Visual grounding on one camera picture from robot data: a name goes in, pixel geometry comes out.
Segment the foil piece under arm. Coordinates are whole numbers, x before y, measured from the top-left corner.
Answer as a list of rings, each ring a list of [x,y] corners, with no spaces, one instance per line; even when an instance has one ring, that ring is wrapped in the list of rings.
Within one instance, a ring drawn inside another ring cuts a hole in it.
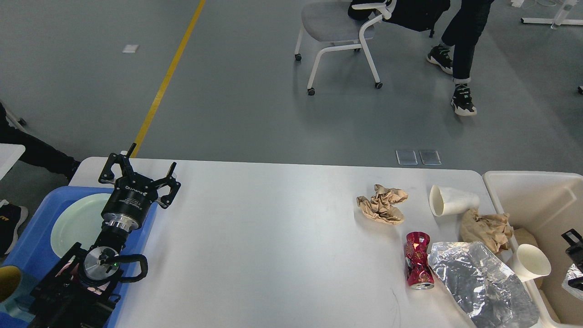
[[[428,264],[477,328],[537,324],[539,310],[523,283],[481,241],[435,242]]]

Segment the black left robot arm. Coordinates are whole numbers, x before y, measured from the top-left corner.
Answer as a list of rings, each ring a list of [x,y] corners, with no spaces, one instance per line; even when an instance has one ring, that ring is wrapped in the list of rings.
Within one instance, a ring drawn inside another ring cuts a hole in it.
[[[128,152],[112,153],[98,181],[113,184],[102,212],[101,232],[88,250],[75,243],[31,291],[31,328],[102,328],[121,295],[118,284],[138,282],[148,273],[144,255],[123,255],[131,232],[142,228],[153,203],[168,208],[181,184],[173,175],[153,180],[135,172]]]

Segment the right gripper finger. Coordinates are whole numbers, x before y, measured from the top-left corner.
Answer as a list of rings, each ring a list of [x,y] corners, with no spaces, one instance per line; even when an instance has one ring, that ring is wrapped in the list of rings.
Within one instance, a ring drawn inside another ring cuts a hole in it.
[[[561,234],[561,237],[570,245],[566,249],[566,254],[573,261],[575,265],[583,264],[583,239],[582,236],[575,230],[570,229]]]

